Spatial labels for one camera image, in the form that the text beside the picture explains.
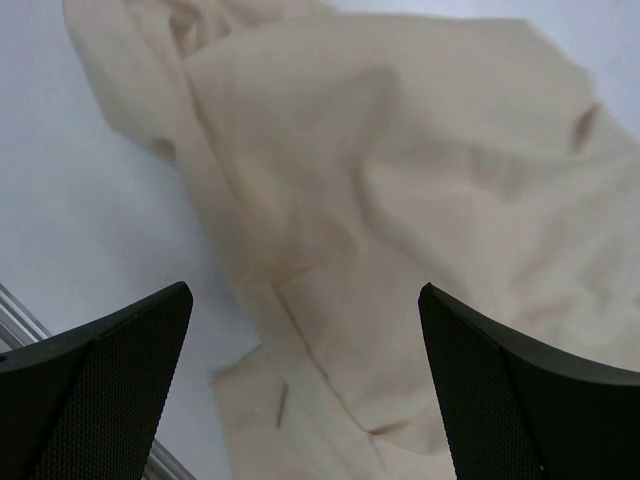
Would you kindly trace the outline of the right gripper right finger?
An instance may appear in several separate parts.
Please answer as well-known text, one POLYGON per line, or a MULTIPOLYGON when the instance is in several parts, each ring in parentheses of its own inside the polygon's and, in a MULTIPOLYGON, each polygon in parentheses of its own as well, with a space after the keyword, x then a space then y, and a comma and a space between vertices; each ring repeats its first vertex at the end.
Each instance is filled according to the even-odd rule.
POLYGON ((540 342, 432 284, 419 313, 457 478, 638 478, 638 373, 540 342))

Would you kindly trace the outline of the beige trousers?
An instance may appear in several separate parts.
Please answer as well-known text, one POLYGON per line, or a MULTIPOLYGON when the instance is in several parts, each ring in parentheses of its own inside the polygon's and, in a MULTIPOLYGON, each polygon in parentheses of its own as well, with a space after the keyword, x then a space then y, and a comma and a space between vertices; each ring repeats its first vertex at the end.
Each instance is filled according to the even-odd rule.
POLYGON ((450 479, 433 283, 639 365, 639 143, 527 23, 68 1, 109 125, 172 161, 260 337, 212 390, 237 479, 450 479))

